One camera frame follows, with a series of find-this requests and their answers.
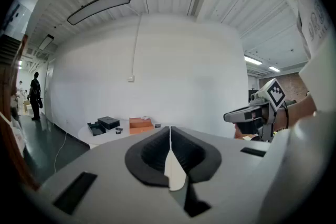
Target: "black slot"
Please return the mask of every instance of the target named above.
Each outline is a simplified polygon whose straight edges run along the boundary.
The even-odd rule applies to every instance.
[[[54,206],[71,215],[96,177],[95,174],[81,173],[54,201]]]
[[[260,151],[250,147],[244,147],[240,152],[244,152],[259,157],[264,157],[264,155],[266,154],[266,151]]]

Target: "orange box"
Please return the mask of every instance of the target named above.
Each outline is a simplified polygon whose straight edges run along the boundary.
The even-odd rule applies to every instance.
[[[154,129],[151,119],[130,118],[130,134],[139,134]]]

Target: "staircase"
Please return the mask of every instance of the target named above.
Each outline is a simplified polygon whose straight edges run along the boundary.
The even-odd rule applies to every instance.
[[[0,37],[0,66],[11,66],[20,43],[19,40],[6,35]]]

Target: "person in black clothing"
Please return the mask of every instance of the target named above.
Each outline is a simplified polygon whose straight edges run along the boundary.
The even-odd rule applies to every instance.
[[[30,83],[30,91],[27,97],[28,100],[30,98],[31,107],[34,112],[34,117],[31,119],[33,121],[37,121],[40,119],[38,101],[41,95],[41,88],[40,88],[40,83],[38,82],[37,78],[38,78],[38,72],[35,72],[34,79]]]

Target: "dark floor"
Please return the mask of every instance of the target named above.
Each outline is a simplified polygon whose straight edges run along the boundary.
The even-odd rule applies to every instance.
[[[24,159],[37,183],[42,184],[54,174],[56,154],[63,145],[65,133],[55,127],[41,114],[40,121],[29,116],[20,116],[22,129],[27,141]],[[88,146],[74,140],[67,134],[64,147],[58,154],[56,171],[90,150]]]

